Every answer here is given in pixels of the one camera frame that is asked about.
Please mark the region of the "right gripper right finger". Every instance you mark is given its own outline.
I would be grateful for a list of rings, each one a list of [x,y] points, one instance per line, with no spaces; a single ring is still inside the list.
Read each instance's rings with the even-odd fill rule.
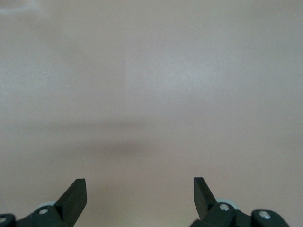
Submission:
[[[199,219],[190,227],[290,227],[272,210],[256,209],[247,215],[228,202],[218,202],[202,177],[194,178],[194,203]]]

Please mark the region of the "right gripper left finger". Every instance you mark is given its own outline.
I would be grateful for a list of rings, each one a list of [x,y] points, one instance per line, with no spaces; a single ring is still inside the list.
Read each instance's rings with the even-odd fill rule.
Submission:
[[[76,179],[53,205],[44,205],[17,220],[0,214],[0,227],[74,227],[87,204],[85,179]]]

